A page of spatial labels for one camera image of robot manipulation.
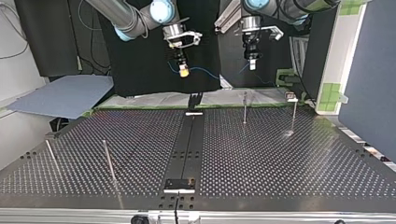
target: metal bracket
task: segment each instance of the metal bracket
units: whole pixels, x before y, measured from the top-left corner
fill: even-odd
[[[230,28],[242,18],[241,1],[232,0],[230,5],[221,13],[215,21],[216,33],[227,33]]]
[[[164,193],[195,193],[194,179],[167,179],[165,182]]]
[[[190,213],[187,224],[201,224],[201,217],[199,216],[199,213]]]
[[[252,28],[252,29],[245,29],[242,30],[243,33],[247,32],[254,32],[258,30],[269,30],[271,31],[270,39],[280,40],[283,37],[284,33],[277,27],[277,26],[264,26],[262,28]]]

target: black cable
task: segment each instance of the black cable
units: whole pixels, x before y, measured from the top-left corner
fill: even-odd
[[[305,20],[305,18],[293,18],[292,16],[290,16],[280,5],[280,0],[276,0],[276,7],[279,8],[280,12],[282,12],[282,14],[288,18],[291,21],[303,21]]]
[[[78,56],[78,57],[79,57],[83,62],[85,62],[85,63],[92,69],[92,74],[93,74],[94,71],[99,72],[101,75],[104,75],[104,74],[105,74],[102,70],[96,68],[96,67],[91,63],[91,61],[89,61],[89,60],[87,60],[87,59],[85,59],[85,58],[83,58],[83,57],[81,57],[81,56]]]
[[[28,47],[29,47],[29,43],[26,42],[26,46],[25,46],[25,48],[24,48],[21,52],[16,53],[16,54],[13,54],[13,55],[6,56],[6,57],[1,57],[0,60],[2,60],[2,59],[10,59],[10,58],[15,58],[15,57],[17,57],[17,56],[20,56],[21,54],[23,54],[24,52],[26,52],[26,50],[28,49]]]
[[[177,204],[178,204],[178,195],[177,195],[177,199],[176,199],[176,206],[175,206],[175,224],[178,224],[178,215],[177,215]]]
[[[304,84],[304,82],[303,82],[303,78],[300,76],[300,72],[298,71],[296,55],[295,55],[295,53],[294,53],[294,43],[293,43],[293,40],[291,40],[291,49],[292,49],[291,53],[292,53],[292,56],[293,56],[294,64],[296,65],[297,76],[298,76],[298,78],[299,78],[300,81],[301,81],[301,85],[303,86],[304,91],[306,92],[306,95],[309,97],[309,99],[312,101],[312,103],[315,105],[315,107],[317,107],[316,100],[315,100],[314,98],[312,98],[311,94],[309,94],[309,92],[308,92],[308,90],[306,89],[306,86],[305,86],[305,84]]]
[[[94,13],[93,13],[93,8],[92,8],[92,27],[94,27]],[[101,65],[99,62],[97,62],[96,61],[96,59],[94,58],[94,55],[93,55],[93,30],[91,30],[91,40],[90,40],[90,45],[91,45],[91,49],[90,49],[90,52],[91,52],[91,58],[92,58],[92,60],[93,60],[93,62],[96,64],[96,65],[98,65],[99,67],[102,67],[102,68],[109,68],[110,67],[110,65],[111,64],[109,64],[108,66],[104,66],[104,65]]]

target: metal plate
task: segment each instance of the metal plate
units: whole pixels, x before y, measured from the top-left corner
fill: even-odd
[[[396,212],[396,174],[322,117],[299,108],[205,111],[189,208],[204,211]]]
[[[15,169],[3,171],[0,205],[158,209],[167,200],[161,199],[163,185],[183,117],[180,110],[94,113],[51,143],[56,161],[41,148],[30,159],[25,156],[11,165]],[[103,140],[117,182],[109,171]]]

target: blue cable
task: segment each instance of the blue cable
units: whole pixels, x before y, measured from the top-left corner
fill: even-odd
[[[243,71],[245,71],[245,69],[247,69],[248,66],[249,66],[249,64],[247,63],[247,65],[245,65],[245,66],[238,72],[238,75],[240,75]]]
[[[190,70],[191,71],[193,71],[193,70],[201,70],[201,71],[204,71],[204,72],[206,72],[208,75],[210,75],[211,77],[213,77],[214,79],[217,79],[217,80],[219,80],[219,77],[216,77],[215,75],[213,75],[213,74],[211,74],[209,71],[207,71],[206,69],[204,69],[204,68],[202,68],[202,67],[192,67]]]
[[[172,64],[168,62],[169,68],[172,70],[173,73],[178,74],[178,71],[176,71],[173,67]],[[216,77],[215,75],[213,75],[211,72],[207,71],[206,69],[202,68],[202,67],[192,67],[190,68],[190,71],[193,70],[201,70],[206,72],[208,75],[210,75],[211,77],[213,77],[214,79],[219,79],[219,77]]]
[[[172,64],[168,62],[169,68],[172,70],[173,73],[178,74],[178,71],[176,71],[175,69],[173,69]]]

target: black curtain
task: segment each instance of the black curtain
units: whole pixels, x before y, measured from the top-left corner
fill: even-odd
[[[128,1],[137,8],[150,2]],[[214,22],[219,15],[219,0],[178,0],[177,6],[181,19],[190,17],[185,22],[188,30],[204,35],[199,46],[185,49],[189,67],[202,67],[219,77],[219,43],[214,34]],[[138,37],[123,42],[117,37],[109,20],[100,16],[100,22],[111,61],[116,94],[135,96],[165,91],[193,93],[219,89],[219,80],[202,70],[195,69],[186,78],[172,72],[168,65],[172,53],[167,42],[163,40],[161,27],[150,31],[147,39]]]

